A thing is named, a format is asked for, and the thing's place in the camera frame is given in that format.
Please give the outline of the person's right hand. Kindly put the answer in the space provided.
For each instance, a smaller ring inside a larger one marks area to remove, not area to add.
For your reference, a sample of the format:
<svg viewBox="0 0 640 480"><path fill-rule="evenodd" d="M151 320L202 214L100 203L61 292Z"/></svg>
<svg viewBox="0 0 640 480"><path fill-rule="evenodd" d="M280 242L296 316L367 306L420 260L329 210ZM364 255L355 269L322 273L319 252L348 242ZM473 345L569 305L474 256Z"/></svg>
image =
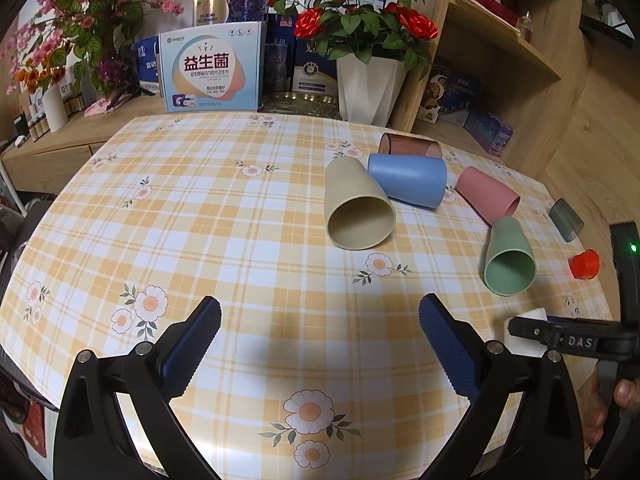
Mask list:
<svg viewBox="0 0 640 480"><path fill-rule="evenodd" d="M622 379L614 388L614 400L623 410L639 405L640 386L638 379ZM589 379L589 386L582 388L582 442L584 448L593 448L603 436L603 427L608 416L608 404L600 396L600 380L597 372Z"/></svg>

